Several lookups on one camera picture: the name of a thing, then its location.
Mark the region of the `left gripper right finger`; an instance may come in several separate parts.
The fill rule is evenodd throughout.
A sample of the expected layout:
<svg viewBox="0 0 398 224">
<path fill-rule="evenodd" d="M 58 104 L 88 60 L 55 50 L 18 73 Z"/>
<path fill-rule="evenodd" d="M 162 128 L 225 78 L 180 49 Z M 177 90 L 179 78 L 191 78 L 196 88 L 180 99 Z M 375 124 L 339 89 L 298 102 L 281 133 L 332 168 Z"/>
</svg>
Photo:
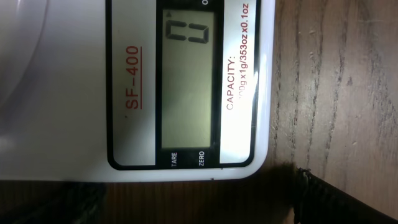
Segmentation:
<svg viewBox="0 0 398 224">
<path fill-rule="evenodd" d="M 294 213 L 300 224 L 397 224 L 302 168 L 295 175 Z"/>
</svg>

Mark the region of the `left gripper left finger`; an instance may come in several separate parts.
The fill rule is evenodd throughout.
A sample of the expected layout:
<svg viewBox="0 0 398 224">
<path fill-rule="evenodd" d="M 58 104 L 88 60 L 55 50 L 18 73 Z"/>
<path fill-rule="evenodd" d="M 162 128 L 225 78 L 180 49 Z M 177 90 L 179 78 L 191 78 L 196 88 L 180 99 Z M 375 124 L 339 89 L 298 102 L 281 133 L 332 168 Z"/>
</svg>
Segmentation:
<svg viewBox="0 0 398 224">
<path fill-rule="evenodd" d="M 46 199 L 3 213 L 1 223 L 96 223 L 103 210 L 105 196 L 104 184 L 69 182 Z"/>
</svg>

